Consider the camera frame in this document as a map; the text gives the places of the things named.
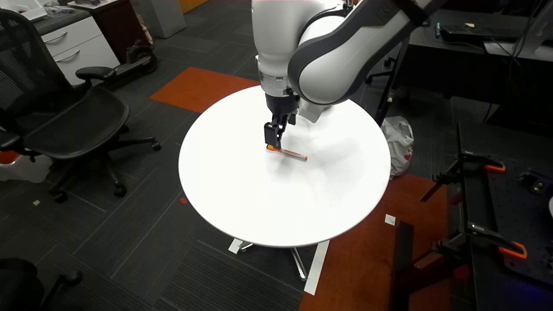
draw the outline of small object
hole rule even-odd
[[[188,203],[188,200],[185,195],[178,198],[178,205],[185,207],[187,203]]]
[[[513,247],[498,247],[503,257],[515,259],[515,260],[525,260],[529,257],[529,252],[525,250],[524,243],[511,241]]]
[[[384,216],[384,222],[387,222],[387,224],[390,224],[390,226],[396,226],[396,216],[385,214],[385,216]]]
[[[126,195],[126,186],[123,183],[116,184],[114,195],[116,197],[124,197]]]
[[[541,171],[527,169],[520,174],[520,183],[536,195],[551,195],[553,193],[553,178]]]
[[[390,150],[390,176],[397,178],[404,174],[411,165],[415,145],[413,127],[403,115],[390,115],[384,117],[382,133]]]
[[[280,152],[287,157],[294,157],[294,159],[299,159],[302,162],[308,162],[308,155],[302,155],[302,153],[297,153],[297,152],[292,152],[292,150],[287,150],[287,148],[276,148],[273,145],[266,145],[266,150],[271,150],[271,152]]]
[[[549,214],[553,216],[553,197],[549,197],[548,207],[549,207]]]
[[[240,252],[245,252],[249,247],[252,247],[254,243],[250,243],[250,241],[242,241],[240,243]]]
[[[442,34],[442,24],[435,22],[435,38],[439,38]]]
[[[491,174],[505,174],[506,167],[503,164],[491,164],[484,165],[484,171]]]

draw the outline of table top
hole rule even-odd
[[[354,102],[337,103],[318,122],[297,117],[283,148],[270,152],[261,86],[211,105],[180,150],[180,181],[195,210],[218,229],[257,245],[301,247],[333,238],[363,221],[382,198],[390,153],[377,122]]]
[[[460,126],[460,145],[506,162],[551,167],[553,140],[539,134],[470,122]],[[470,172],[465,176],[463,191],[467,219],[498,229],[486,178]],[[553,309],[553,286],[510,273],[503,260],[491,254],[494,250],[489,247],[470,247],[477,309]]]

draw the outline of office chair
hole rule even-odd
[[[72,88],[34,25],[22,15],[0,10],[0,150],[14,150],[34,157],[53,159],[62,176],[50,190],[57,202],[67,198],[66,186],[72,172],[93,159],[102,160],[114,181],[114,193],[126,188],[107,152],[150,143],[155,138],[119,140],[130,107],[119,102],[105,83],[92,86],[92,79],[107,81],[114,69],[92,67],[78,70],[85,86]]]
[[[34,264],[19,257],[0,259],[0,311],[47,311],[62,285],[76,285],[81,278],[81,271],[59,274],[45,295]]]

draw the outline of black cable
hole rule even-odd
[[[532,29],[532,25],[534,25],[534,22],[536,22],[536,13],[537,13],[539,6],[543,5],[543,1],[544,1],[544,0],[534,1],[534,6],[532,6],[532,10],[530,10],[530,13],[529,13],[529,19],[527,19],[527,22],[525,22],[525,27],[524,27],[524,31],[522,31],[522,36],[520,36],[520,38],[517,39],[517,43],[513,44],[511,55],[510,55],[508,63],[506,63],[508,72],[506,72],[506,83],[505,83],[505,93],[506,93],[506,102],[508,102],[510,108],[511,108],[513,112],[518,112],[518,114],[524,117],[525,122],[537,124],[537,126],[544,126],[544,124],[536,122],[536,121],[530,121],[530,119],[518,108],[518,105],[520,105],[520,89],[518,89],[518,86],[517,86],[517,83],[515,83],[515,69],[517,69],[517,67],[518,67],[518,69],[524,69],[524,65],[518,62],[518,57],[520,57],[522,50],[524,50],[525,39],[527,39],[529,31]]]
[[[487,110],[486,110],[486,114],[484,114],[484,117],[482,117],[482,122],[486,122],[486,119],[489,117],[489,114],[491,114],[491,107],[492,107],[492,103],[491,103],[491,102],[487,102]]]

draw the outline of chair base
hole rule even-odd
[[[74,171],[81,165],[85,165],[90,160],[100,160],[102,165],[105,167],[109,178],[114,183],[114,195],[116,197],[124,197],[126,195],[126,186],[121,181],[119,172],[114,167],[112,159],[109,157],[109,152],[117,150],[117,148],[124,148],[130,145],[143,145],[149,143],[152,146],[154,152],[161,150],[161,145],[157,143],[157,140],[154,136],[147,136],[147,138],[136,138],[136,140],[119,140],[119,134],[111,140],[109,143],[105,143],[105,146],[98,148],[97,152],[86,155],[86,157],[79,157],[74,159],[67,164],[66,171],[62,172],[62,176],[57,179],[57,183],[52,186],[50,193],[53,195],[55,202],[66,202],[67,200],[67,184],[69,181],[74,178]]]
[[[250,243],[250,241],[242,241],[240,245],[238,245],[238,250],[240,252],[245,252],[247,248],[250,248],[254,243]],[[290,248],[290,254],[292,254],[292,257],[294,257],[294,262],[295,262],[295,269],[297,269],[297,274],[299,274],[299,278],[302,279],[302,281],[306,281],[308,279],[308,269],[306,269],[306,264],[304,264],[304,260],[301,259],[301,255],[299,255],[299,252],[297,252],[297,247],[292,247]]]

